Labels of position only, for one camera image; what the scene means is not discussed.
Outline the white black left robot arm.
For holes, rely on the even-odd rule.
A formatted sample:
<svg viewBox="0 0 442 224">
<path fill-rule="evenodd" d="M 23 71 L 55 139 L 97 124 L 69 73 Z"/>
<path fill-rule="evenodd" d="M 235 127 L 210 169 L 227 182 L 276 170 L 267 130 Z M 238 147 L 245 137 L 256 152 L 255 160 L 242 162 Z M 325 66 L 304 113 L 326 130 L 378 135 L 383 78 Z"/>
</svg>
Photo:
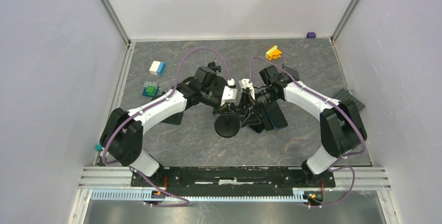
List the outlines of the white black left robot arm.
<svg viewBox="0 0 442 224">
<path fill-rule="evenodd" d="M 160 163 L 143 150 L 144 134 L 163 120 L 199 103 L 220 109 L 235 99 L 235 80 L 218 76 L 219 70 L 219 67 L 201 66 L 194 76 L 143 106 L 130 110 L 114 109 L 100 138 L 104 153 L 109 153 L 122 166 L 142 172 L 149 185 L 160 185 L 164 173 L 159 169 Z"/>
</svg>

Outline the black phone light blue edge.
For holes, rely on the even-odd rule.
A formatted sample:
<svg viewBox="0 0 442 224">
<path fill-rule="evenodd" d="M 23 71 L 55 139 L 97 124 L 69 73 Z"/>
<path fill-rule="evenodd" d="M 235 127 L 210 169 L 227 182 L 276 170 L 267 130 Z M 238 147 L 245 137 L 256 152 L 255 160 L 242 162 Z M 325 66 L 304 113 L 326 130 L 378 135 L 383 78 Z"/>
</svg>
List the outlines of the black phone light blue edge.
<svg viewBox="0 0 442 224">
<path fill-rule="evenodd" d="M 246 92 L 242 92 L 239 104 L 235 107 L 236 116 L 240 121 L 244 121 L 248 117 L 249 103 L 250 103 L 249 94 Z"/>
</svg>

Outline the black front phone stand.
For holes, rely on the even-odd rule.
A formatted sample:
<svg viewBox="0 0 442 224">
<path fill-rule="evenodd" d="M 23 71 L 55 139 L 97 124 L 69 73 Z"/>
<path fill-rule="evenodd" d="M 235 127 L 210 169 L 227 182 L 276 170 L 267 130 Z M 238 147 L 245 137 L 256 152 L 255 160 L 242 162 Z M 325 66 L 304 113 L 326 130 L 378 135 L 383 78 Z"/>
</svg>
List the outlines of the black front phone stand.
<svg viewBox="0 0 442 224">
<path fill-rule="evenodd" d="M 233 108 L 219 108 L 212 112 L 216 116 L 215 132 L 223 138 L 231 138 L 240 130 L 240 119 Z"/>
</svg>

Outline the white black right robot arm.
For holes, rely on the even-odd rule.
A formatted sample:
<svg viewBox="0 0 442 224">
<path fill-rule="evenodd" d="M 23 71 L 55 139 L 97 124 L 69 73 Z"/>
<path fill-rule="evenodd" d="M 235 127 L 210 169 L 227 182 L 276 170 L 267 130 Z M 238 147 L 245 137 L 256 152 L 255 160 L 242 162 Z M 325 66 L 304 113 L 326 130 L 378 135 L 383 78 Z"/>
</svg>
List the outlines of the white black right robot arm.
<svg viewBox="0 0 442 224">
<path fill-rule="evenodd" d="M 321 145 L 301 165 L 305 185 L 317 185 L 322 174 L 333 171 L 341 160 L 365 153 L 367 133 L 354 101 L 340 101 L 311 89 L 299 80 L 295 70 L 285 66 L 270 65 L 260 75 L 265 88 L 259 93 L 255 92 L 251 77 L 239 81 L 257 111 L 281 99 L 301 107 L 319 121 Z"/>
</svg>

